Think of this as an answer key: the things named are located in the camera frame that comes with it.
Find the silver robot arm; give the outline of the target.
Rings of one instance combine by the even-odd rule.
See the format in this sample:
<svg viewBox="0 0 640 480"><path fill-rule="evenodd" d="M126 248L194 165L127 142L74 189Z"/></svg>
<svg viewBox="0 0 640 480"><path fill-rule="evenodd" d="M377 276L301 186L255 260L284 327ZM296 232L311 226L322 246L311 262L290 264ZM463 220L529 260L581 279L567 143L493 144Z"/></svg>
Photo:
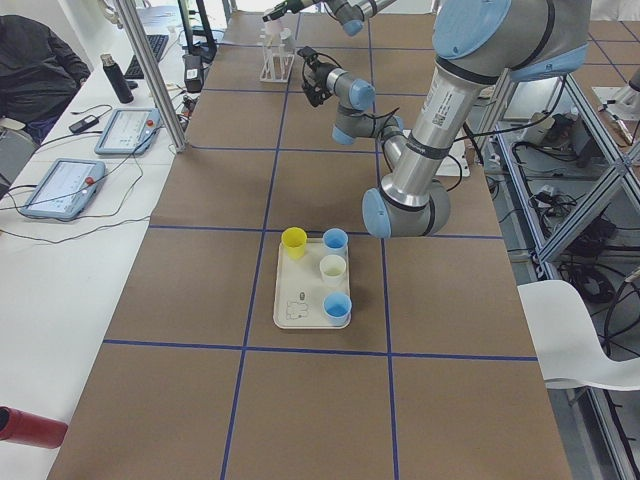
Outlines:
<svg viewBox="0 0 640 480"><path fill-rule="evenodd" d="M368 114L375 100L371 84L321 61L310 47L299 49L310 103L339 100L333 139L349 145L374 138L391 164L363 196L370 235L426 236L446 224L450 202L435 175L481 90L503 71L515 82L529 82L577 70L586 59L591 8L589 1L445 2L434 24L430 90L408 134L394 114Z"/></svg>
<svg viewBox="0 0 640 480"><path fill-rule="evenodd" d="M340 23L343 30L349 35L358 34L366 20L374 17L388 6L395 3L395 0L362 0L355 4L344 0L323 1L329 13ZM268 9L262 15L263 22L276 21L286 13L297 14L312 5L320 4L320 1L313 0L288 0L282 1L276 6Z"/></svg>

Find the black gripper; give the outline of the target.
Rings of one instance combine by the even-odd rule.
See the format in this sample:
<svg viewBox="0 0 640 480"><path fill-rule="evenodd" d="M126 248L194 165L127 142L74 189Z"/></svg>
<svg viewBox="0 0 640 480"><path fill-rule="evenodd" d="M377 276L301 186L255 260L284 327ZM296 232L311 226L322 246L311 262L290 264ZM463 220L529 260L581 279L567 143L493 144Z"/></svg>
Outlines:
<svg viewBox="0 0 640 480"><path fill-rule="evenodd" d="M312 107L318 107L331 97L327 86L331 64L320 60L321 53L310 46L304 46L297 51L303 59L301 88Z"/></svg>
<svg viewBox="0 0 640 480"><path fill-rule="evenodd" d="M265 11L263 20L275 21L283 17L286 13L297 14L314 4L316 4L315 0L285 0Z"/></svg>

